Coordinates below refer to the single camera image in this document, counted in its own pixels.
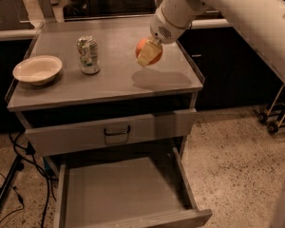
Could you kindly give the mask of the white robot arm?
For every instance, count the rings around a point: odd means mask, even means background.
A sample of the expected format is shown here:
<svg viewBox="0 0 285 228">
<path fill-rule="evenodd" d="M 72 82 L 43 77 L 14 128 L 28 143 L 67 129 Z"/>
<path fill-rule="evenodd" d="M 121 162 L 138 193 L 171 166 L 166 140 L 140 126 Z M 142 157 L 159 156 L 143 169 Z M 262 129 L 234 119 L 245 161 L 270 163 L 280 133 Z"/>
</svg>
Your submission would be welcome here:
<svg viewBox="0 0 285 228">
<path fill-rule="evenodd" d="M 285 2 L 282 0 L 163 0 L 150 21 L 150 37 L 138 62 L 158 62 L 164 44 L 178 40 L 206 8 L 222 13 L 285 85 Z"/>
</svg>

